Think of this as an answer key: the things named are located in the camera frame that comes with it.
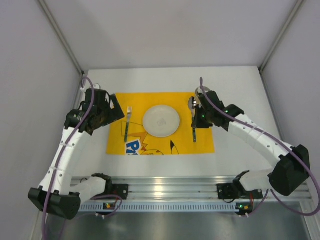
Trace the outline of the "green handled fork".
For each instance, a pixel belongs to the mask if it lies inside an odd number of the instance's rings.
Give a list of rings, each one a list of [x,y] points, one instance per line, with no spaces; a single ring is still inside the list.
[[[127,116],[126,116],[126,125],[125,125],[125,132],[124,132],[124,142],[126,143],[128,141],[128,132],[129,132],[129,125],[130,125],[130,119],[132,116],[132,107],[127,107]]]

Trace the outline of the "green handled spoon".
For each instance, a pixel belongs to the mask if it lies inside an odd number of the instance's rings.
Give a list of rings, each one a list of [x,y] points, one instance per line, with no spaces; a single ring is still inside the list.
[[[191,122],[193,123],[194,119],[195,119],[195,112],[196,112],[196,100],[193,96],[191,96],[188,100],[188,108],[191,111],[191,117],[192,120]],[[197,136],[196,136],[196,129],[194,127],[192,127],[192,138],[193,138],[193,142],[196,143],[197,142]]]

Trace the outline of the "yellow cartoon placemat cloth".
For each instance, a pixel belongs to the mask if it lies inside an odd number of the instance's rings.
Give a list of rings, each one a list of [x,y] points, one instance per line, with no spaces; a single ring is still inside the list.
[[[123,112],[132,107],[127,142],[124,142],[126,119],[110,125],[106,153],[109,155],[185,155],[213,154],[213,133],[210,128],[196,130],[193,142],[192,113],[188,107],[192,92],[117,93]],[[143,127],[146,111],[157,105],[174,108],[180,117],[180,125],[171,136],[151,136]]]

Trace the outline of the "beige paper cup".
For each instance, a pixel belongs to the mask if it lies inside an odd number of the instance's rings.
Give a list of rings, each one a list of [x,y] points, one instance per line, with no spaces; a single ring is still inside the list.
[[[207,110],[208,107],[211,106],[211,104],[208,101],[208,96],[205,97],[205,95],[207,95],[208,92],[211,91],[211,89],[206,87],[206,86],[204,86],[203,89],[204,90],[202,90],[201,87],[196,88],[196,90],[195,90],[195,102],[196,102],[196,105],[199,106],[199,108]]]

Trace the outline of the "white bowl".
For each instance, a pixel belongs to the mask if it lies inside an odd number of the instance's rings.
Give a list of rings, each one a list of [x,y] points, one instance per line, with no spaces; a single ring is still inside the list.
[[[180,116],[171,106],[155,105],[144,114],[142,125],[149,135],[156,138],[166,138],[178,130]]]

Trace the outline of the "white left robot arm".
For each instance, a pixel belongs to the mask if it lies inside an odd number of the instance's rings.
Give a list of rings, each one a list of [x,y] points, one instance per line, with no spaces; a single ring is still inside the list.
[[[99,195],[112,194],[112,179],[103,173],[94,173],[76,186],[71,186],[71,182],[94,131],[124,116],[115,94],[102,89],[86,90],[79,108],[66,116],[58,150],[44,179],[28,192],[29,200],[41,212],[71,220],[78,214],[81,204]]]

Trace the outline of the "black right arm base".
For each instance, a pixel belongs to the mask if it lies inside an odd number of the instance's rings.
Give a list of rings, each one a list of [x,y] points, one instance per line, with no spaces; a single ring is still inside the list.
[[[260,200],[264,197],[261,190],[246,191],[243,187],[236,187],[233,183],[219,183],[216,187],[220,200],[240,200],[251,197],[254,200]]]

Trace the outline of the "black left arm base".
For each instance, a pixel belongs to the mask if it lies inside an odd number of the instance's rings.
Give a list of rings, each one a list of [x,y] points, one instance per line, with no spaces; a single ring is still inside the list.
[[[112,183],[111,185],[106,187],[106,190],[92,197],[90,200],[107,200],[107,199],[122,199],[126,200],[129,194],[129,185],[128,184],[120,184],[120,183]]]

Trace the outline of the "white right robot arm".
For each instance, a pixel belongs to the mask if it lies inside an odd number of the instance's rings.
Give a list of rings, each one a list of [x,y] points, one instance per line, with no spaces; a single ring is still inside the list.
[[[241,108],[234,104],[224,106],[217,93],[208,88],[195,90],[195,102],[193,128],[223,128],[251,146],[271,166],[266,170],[245,170],[237,175],[233,184],[240,191],[274,190],[287,197],[309,178],[305,170],[310,165],[309,152],[303,145],[294,147],[272,139]]]

